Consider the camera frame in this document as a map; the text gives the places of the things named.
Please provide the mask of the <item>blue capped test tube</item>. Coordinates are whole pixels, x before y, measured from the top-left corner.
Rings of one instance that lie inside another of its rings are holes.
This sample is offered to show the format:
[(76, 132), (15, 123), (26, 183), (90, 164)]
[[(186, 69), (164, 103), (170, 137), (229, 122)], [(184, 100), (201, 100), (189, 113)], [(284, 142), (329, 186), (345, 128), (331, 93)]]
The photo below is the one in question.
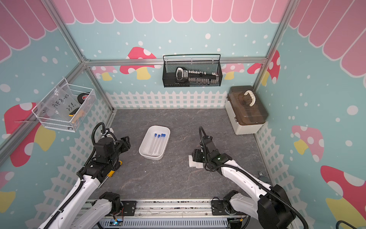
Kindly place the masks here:
[(157, 148), (158, 155), (161, 155), (161, 149), (162, 149), (162, 145), (164, 144), (165, 137), (166, 137), (166, 134), (162, 134), (160, 137), (160, 142), (159, 142), (158, 148)]
[(164, 138), (165, 138), (165, 134), (161, 134), (160, 137), (158, 138), (157, 145), (156, 145), (155, 150), (153, 152), (154, 154), (159, 154), (159, 148), (160, 148)]
[(153, 154), (155, 154), (156, 148), (157, 148), (158, 143), (159, 143), (159, 141), (160, 141), (160, 137), (161, 137), (161, 135), (157, 135), (157, 138), (156, 138), (156, 139), (155, 139), (155, 141), (154, 141), (154, 144), (153, 144), (153, 146), (152, 146), (152, 150), (151, 150), (151, 154), (152, 154), (152, 155), (153, 155)]
[(151, 143), (151, 146), (149, 148), (149, 154), (152, 155), (153, 154), (153, 149), (154, 149), (154, 146), (155, 146), (155, 143), (157, 141), (157, 139), (160, 137), (160, 135), (158, 135), (157, 133), (154, 134), (154, 138), (152, 140), (152, 143)]

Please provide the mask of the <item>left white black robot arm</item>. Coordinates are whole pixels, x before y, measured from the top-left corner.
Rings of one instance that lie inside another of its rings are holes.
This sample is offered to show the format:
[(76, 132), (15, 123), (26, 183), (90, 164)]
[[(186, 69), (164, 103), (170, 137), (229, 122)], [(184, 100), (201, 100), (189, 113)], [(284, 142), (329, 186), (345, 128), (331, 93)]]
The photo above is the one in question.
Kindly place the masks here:
[(105, 123), (98, 123), (92, 131), (93, 150), (85, 164), (77, 172), (78, 179), (60, 206), (39, 227), (41, 229), (91, 229), (107, 215), (113, 218), (121, 214), (124, 204), (120, 195), (113, 192), (102, 194), (81, 217), (78, 213), (92, 195), (120, 168), (120, 154), (131, 148), (128, 136), (118, 139)]

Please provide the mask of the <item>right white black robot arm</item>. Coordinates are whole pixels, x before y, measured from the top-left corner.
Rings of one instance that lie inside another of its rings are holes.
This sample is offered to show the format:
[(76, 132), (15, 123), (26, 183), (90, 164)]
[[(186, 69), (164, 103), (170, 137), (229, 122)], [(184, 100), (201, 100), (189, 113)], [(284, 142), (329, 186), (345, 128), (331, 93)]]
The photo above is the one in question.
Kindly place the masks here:
[(295, 219), (299, 219), (305, 229), (309, 228), (281, 186), (271, 186), (259, 180), (232, 157), (219, 153), (211, 136), (201, 136), (200, 147), (192, 153), (191, 162), (203, 164), (207, 171), (218, 172), (250, 196), (250, 201), (240, 193), (230, 196), (228, 202), (234, 211), (256, 218), (264, 229), (286, 229)]

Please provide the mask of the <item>yellow black screwdriver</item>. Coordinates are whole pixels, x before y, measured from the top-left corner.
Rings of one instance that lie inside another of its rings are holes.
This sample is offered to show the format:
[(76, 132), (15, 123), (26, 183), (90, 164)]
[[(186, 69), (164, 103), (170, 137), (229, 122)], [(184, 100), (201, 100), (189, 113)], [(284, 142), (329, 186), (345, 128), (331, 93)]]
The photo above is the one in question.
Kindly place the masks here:
[(120, 166), (123, 164), (123, 162), (121, 161), (121, 160), (119, 160), (117, 163), (116, 163), (116, 165), (115, 165), (115, 167), (114, 167), (114, 169), (112, 169), (109, 173), (108, 173), (108, 175), (106, 176), (106, 178), (103, 180), (103, 182), (99, 185), (99, 187), (98, 188), (100, 188), (104, 183), (105, 183), (105, 181), (108, 179), (108, 178), (111, 178), (113, 175), (114, 175), (114, 173), (120, 168)]

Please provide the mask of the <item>white plastic tray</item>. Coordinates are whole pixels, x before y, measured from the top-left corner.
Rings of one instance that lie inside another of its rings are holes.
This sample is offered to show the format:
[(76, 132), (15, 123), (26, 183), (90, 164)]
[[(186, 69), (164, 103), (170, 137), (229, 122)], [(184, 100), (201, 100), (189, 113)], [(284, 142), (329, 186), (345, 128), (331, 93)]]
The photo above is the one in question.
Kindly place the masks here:
[(170, 138), (170, 133), (170, 129), (167, 127), (149, 127), (139, 147), (139, 154), (150, 160), (162, 159)]

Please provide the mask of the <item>brown lidded storage box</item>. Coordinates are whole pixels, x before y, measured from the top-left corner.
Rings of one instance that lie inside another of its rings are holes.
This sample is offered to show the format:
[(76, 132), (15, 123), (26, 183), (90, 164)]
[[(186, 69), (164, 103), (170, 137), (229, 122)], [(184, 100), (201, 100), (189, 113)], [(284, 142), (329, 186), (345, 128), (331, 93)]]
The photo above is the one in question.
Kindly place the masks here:
[(225, 108), (236, 135), (255, 134), (265, 124), (268, 112), (252, 86), (233, 86)]

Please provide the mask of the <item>black tape roll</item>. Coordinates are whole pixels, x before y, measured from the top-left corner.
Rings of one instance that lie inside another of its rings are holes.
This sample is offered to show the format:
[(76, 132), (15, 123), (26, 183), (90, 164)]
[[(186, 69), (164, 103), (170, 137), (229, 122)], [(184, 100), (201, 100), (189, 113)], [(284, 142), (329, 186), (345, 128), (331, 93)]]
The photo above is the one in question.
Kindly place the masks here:
[(79, 102), (80, 105), (82, 105), (85, 100), (88, 98), (89, 96), (89, 93), (80, 93), (78, 96), (77, 96), (77, 101)]

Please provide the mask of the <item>clear plastic label bag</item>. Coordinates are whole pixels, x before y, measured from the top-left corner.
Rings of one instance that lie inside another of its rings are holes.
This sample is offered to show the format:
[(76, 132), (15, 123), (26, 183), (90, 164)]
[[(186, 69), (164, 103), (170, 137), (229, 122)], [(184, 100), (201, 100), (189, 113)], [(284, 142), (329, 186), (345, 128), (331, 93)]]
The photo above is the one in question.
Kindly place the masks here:
[(69, 114), (79, 108), (79, 104), (72, 94), (59, 86), (55, 87), (51, 95), (45, 99), (44, 105), (65, 121), (70, 121)]

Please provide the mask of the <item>socket wrench set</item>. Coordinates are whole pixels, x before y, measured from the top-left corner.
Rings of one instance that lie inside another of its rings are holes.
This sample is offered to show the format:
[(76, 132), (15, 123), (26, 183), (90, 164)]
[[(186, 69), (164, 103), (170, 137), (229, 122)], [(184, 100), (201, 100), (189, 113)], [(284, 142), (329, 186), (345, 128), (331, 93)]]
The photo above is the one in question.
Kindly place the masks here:
[(221, 76), (218, 73), (207, 73), (187, 70), (178, 67), (175, 72), (174, 83), (183, 86), (220, 86)]

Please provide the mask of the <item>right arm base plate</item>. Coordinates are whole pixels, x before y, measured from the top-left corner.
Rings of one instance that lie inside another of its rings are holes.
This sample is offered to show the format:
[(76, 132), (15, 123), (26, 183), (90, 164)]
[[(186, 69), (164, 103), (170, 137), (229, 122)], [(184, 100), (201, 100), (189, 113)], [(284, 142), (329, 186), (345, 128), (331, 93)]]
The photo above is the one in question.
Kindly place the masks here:
[(213, 216), (245, 216), (245, 213), (234, 210), (230, 203), (223, 199), (213, 198), (211, 200), (211, 211)]

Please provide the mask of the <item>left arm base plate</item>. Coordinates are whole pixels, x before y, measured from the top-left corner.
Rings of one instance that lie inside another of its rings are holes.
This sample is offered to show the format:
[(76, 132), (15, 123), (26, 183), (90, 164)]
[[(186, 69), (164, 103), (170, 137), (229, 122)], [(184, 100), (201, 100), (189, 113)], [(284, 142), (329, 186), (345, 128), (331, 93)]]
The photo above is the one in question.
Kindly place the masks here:
[(112, 202), (112, 209), (109, 216), (127, 217), (134, 216), (136, 211), (137, 201), (123, 200)]

